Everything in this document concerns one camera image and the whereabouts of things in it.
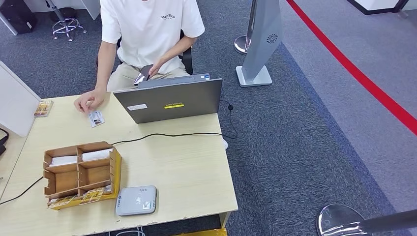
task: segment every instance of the white t-shirt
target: white t-shirt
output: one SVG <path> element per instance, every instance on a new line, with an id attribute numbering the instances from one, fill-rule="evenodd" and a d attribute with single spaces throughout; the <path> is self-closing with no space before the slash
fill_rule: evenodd
<path id="1" fill-rule="evenodd" d="M 203 34 L 205 28 L 196 0 L 100 0 L 102 40 L 117 43 L 118 56 L 129 65 L 142 68 L 154 64 L 179 41 L 180 30 L 188 37 Z M 178 57 L 166 62 L 159 73 L 181 66 Z"/>

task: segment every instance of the khaki pants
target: khaki pants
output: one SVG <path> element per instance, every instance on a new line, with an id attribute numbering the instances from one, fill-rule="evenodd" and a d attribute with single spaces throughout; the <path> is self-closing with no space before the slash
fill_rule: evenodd
<path id="1" fill-rule="evenodd" d="M 116 71 L 110 76 L 109 83 L 107 84 L 107 91 L 118 91 L 123 89 L 133 89 L 136 86 L 133 85 L 136 78 L 140 73 L 140 69 L 123 62 L 120 64 Z M 185 66 L 182 65 L 180 68 L 177 68 L 167 74 L 156 74 L 151 80 L 159 80 L 165 78 L 173 78 L 180 76 L 188 76 L 189 74 L 185 71 Z"/>

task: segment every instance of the black cable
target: black cable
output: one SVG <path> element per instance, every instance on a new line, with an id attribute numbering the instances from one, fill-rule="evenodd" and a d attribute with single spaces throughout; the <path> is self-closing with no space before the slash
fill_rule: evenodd
<path id="1" fill-rule="evenodd" d="M 115 142 L 115 143 L 112 143 L 112 145 L 139 141 L 139 140 L 145 139 L 145 138 L 150 137 L 150 136 L 155 136 L 155 135 L 165 136 L 165 137 L 181 137 L 181 136 L 190 136 L 190 135 L 221 135 L 223 137 L 227 137 L 227 138 L 230 138 L 230 139 L 235 139 L 235 137 L 230 137 L 230 136 L 227 136 L 225 134 L 220 134 L 220 133 L 189 133 L 189 134 L 160 134 L 160 133 L 154 133 L 154 134 L 148 134 L 148 135 L 143 136 L 143 137 L 138 138 L 138 139 L 131 139 L 131 140 L 124 140 L 124 141 Z"/>
<path id="2" fill-rule="evenodd" d="M 229 106 L 227 107 L 227 109 L 229 109 L 229 122 L 230 125 L 232 126 L 233 130 L 235 131 L 235 138 L 238 137 L 238 132 L 236 131 L 235 126 L 232 123 L 232 110 L 233 110 L 233 106 L 230 104 L 230 102 L 226 101 L 226 100 L 220 100 L 221 102 L 226 102 L 227 104 L 229 104 Z"/>
<path id="3" fill-rule="evenodd" d="M 35 181 L 35 183 L 33 183 L 31 186 L 29 186 L 29 188 L 27 188 L 23 193 L 21 193 L 19 196 L 17 196 L 17 197 L 15 197 L 15 198 L 12 198 L 12 199 L 10 199 L 10 200 L 7 200 L 7 201 L 5 201 L 5 202 L 2 202 L 2 203 L 0 203 L 0 205 L 2 205 L 2 204 L 5 204 L 5 203 L 8 203 L 8 202 L 10 202 L 10 201 L 12 201 L 12 200 L 14 200 L 14 199 L 17 199 L 17 198 L 19 198 L 19 197 L 21 197 L 23 194 L 25 194 L 30 188 L 32 188 L 36 183 L 38 183 L 41 179 L 43 179 L 43 177 L 41 177 L 41 178 L 39 178 L 37 181 Z"/>
<path id="4" fill-rule="evenodd" d="M 232 124 L 233 106 L 226 100 L 220 100 L 220 102 L 227 102 L 227 104 L 229 104 L 229 106 L 228 106 L 229 121 L 230 121 L 230 124 L 232 125 L 233 130 L 235 131 L 235 136 L 234 137 L 231 137 L 231 136 L 228 136 L 228 135 L 225 135 L 225 134 L 220 134 L 220 133 L 188 133 L 188 134 L 160 134 L 160 133 L 154 133 L 154 134 L 148 134 L 148 135 L 143 136 L 143 137 L 138 138 L 138 139 L 123 140 L 123 141 L 115 142 L 115 143 L 112 143 L 112 145 L 121 144 L 121 143 L 135 142 L 135 141 L 139 141 L 139 140 L 145 139 L 145 138 L 150 137 L 150 136 L 155 136 L 155 135 L 165 136 L 165 137 L 181 137 L 181 136 L 190 136 L 190 135 L 220 135 L 220 136 L 223 136 L 223 137 L 226 137 L 226 138 L 229 138 L 229 139 L 235 139 L 235 138 L 238 137 L 238 132 L 236 131 L 235 126 Z"/>

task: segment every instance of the smartphone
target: smartphone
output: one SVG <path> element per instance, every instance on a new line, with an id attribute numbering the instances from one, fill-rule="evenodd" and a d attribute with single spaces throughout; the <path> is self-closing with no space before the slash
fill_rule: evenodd
<path id="1" fill-rule="evenodd" d="M 145 65 L 142 67 L 141 72 L 139 73 L 138 77 L 136 78 L 133 85 L 137 86 L 139 85 L 139 82 L 146 81 L 149 79 L 149 70 L 153 67 L 153 64 L 151 65 Z"/>

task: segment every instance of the person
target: person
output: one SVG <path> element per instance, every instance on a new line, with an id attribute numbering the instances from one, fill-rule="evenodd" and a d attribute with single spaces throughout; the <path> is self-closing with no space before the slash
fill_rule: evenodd
<path id="1" fill-rule="evenodd" d="M 133 88 L 145 65 L 153 64 L 150 79 L 188 75 L 178 55 L 205 31 L 196 0 L 100 0 L 100 4 L 97 82 L 94 90 L 75 100 L 78 111 L 94 111 L 107 91 Z M 117 55 L 123 63 L 111 73 L 120 37 Z"/>

